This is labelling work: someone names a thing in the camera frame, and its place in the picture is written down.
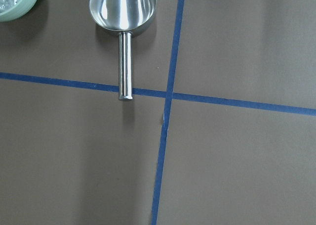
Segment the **green bowl of ice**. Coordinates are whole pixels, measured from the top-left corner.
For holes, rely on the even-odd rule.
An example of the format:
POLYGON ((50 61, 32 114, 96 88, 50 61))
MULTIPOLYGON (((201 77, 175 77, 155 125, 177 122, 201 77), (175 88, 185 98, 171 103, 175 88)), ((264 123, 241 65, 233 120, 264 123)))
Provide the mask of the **green bowl of ice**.
POLYGON ((8 22, 25 15, 37 0, 0 0, 0 21, 8 22))

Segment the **steel ice scoop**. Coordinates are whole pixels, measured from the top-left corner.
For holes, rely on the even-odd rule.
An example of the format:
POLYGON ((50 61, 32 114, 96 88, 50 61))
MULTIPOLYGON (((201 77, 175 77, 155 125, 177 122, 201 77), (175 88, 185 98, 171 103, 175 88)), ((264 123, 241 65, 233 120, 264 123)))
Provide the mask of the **steel ice scoop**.
POLYGON ((108 33, 118 36, 118 98, 131 101, 132 38, 151 25, 157 0, 89 0, 93 20, 108 33))

